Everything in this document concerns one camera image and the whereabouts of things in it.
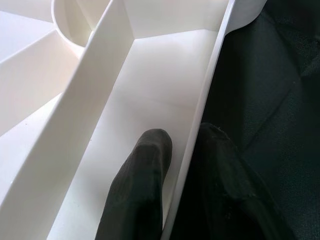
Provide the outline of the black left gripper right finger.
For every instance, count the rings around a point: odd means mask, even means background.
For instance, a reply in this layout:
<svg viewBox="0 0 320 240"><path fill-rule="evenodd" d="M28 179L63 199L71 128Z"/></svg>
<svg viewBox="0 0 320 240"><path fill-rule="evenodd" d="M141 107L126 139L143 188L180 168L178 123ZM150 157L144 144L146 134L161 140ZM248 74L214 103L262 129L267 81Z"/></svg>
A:
<svg viewBox="0 0 320 240"><path fill-rule="evenodd" d="M200 125L172 229L174 240L293 240L262 179L231 139Z"/></svg>

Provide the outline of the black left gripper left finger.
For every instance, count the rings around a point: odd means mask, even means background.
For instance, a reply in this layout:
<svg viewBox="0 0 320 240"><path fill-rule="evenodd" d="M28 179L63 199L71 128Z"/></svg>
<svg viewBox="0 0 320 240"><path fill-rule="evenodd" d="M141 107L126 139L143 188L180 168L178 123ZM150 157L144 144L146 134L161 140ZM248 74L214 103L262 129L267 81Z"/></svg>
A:
<svg viewBox="0 0 320 240"><path fill-rule="evenodd" d="M172 147L172 140L163 129L150 129L140 136L111 183L96 239L160 239L162 189Z"/></svg>

